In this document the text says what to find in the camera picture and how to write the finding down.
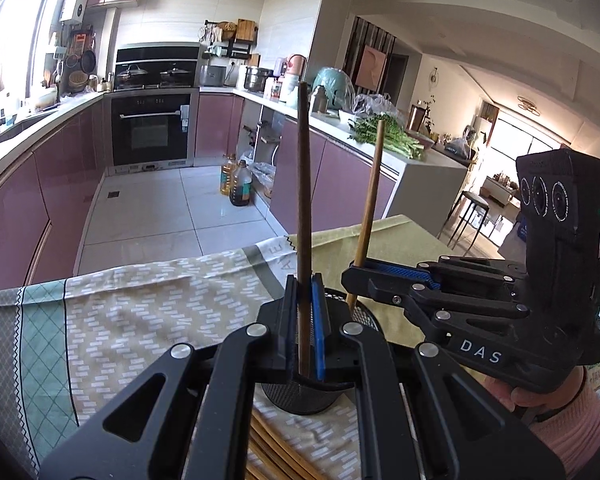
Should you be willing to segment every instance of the bar stool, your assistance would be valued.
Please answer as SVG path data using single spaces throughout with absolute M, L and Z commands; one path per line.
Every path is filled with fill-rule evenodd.
M 452 249 L 456 248 L 458 241 L 462 237 L 462 233 L 464 233 L 464 229 L 466 228 L 467 224 L 469 224 L 471 222 L 471 218 L 473 217 L 476 208 L 479 207 L 484 210 L 484 214 L 482 215 L 482 220 L 480 221 L 480 227 L 478 227 L 478 230 L 475 232 L 475 236 L 471 242 L 471 245 L 469 245 L 467 250 L 464 252 L 464 254 L 467 254 L 469 252 L 469 249 L 471 249 L 471 247 L 474 246 L 474 243 L 478 238 L 478 234 L 480 234 L 480 229 L 482 229 L 482 226 L 484 225 L 484 222 L 487 219 L 487 213 L 489 212 L 489 203 L 485 199 L 483 199 L 481 196 L 476 195 L 475 193 L 472 193 L 470 191 L 463 191 L 460 194 L 460 196 L 458 197 L 458 200 L 456 200 L 456 203 L 454 204 L 451 211 L 449 211 L 449 215 L 446 217 L 447 221 L 452 217 L 454 211 L 456 210 L 456 208 L 458 208 L 458 206 L 462 202 L 463 198 L 467 199 L 470 202 L 469 207 L 466 209 L 466 211 L 462 215 L 462 218 L 460 219 L 460 221 L 458 222 L 458 225 L 456 226 L 456 230 L 451 235 L 451 238 L 449 238 L 449 242 L 446 244 L 446 246 L 449 247 L 449 245 L 451 244 L 451 241 L 454 239 L 454 236 L 456 236 L 458 229 L 462 225 L 462 222 L 464 222 L 464 225 L 462 226 L 462 230 L 460 231 L 458 238 L 456 238 L 456 243 L 454 243 L 454 246 L 451 247 Z

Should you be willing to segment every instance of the black mesh pen holder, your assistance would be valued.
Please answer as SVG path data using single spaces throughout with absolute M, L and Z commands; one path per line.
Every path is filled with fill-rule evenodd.
M 345 301 L 346 294 L 332 288 L 324 289 L 327 306 L 334 301 Z M 369 326 L 382 333 L 380 324 L 371 311 L 360 301 L 356 304 L 351 315 L 354 321 Z M 314 317 L 311 324 L 311 377 L 304 377 L 294 371 L 294 378 L 286 384 L 263 384 L 262 389 L 273 405 L 284 412 L 294 415 L 315 415 L 330 407 L 344 391 L 353 388 L 352 383 L 322 383 L 315 377 L 314 352 Z

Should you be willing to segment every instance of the cutting board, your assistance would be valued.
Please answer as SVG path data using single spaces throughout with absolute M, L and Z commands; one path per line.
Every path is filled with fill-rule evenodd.
M 256 22 L 251 20 L 238 20 L 238 29 L 235 31 L 236 40 L 255 41 Z

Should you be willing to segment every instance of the patterned tablecloth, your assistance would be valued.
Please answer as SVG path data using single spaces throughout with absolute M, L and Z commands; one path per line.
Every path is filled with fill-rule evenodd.
M 314 271 L 339 288 L 359 228 L 314 234 Z M 33 476 L 42 459 L 177 342 L 221 342 L 282 297 L 293 237 L 199 258 L 117 267 L 0 291 L 0 439 Z M 448 249 L 405 217 L 375 222 L 369 256 L 414 265 Z M 365 301 L 388 340 L 422 339 L 400 309 Z M 332 479 L 360 478 L 356 408 L 347 396 L 317 416 L 289 415 L 258 387 L 254 404 Z

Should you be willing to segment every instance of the pink sleeve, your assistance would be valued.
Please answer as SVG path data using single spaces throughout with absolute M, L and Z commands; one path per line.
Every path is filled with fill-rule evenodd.
M 573 478 L 600 446 L 600 399 L 587 384 L 563 412 L 530 429 L 560 457 L 568 478 Z

